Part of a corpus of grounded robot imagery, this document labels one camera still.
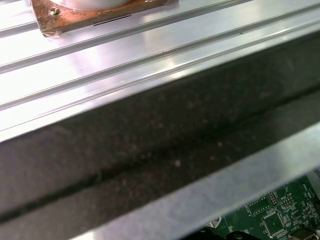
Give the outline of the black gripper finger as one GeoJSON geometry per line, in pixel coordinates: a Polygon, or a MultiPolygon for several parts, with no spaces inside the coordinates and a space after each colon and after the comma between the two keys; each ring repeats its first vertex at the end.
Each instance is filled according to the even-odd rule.
{"type": "Polygon", "coordinates": [[[253,236],[243,231],[233,231],[227,234],[225,240],[252,240],[253,236]]]}

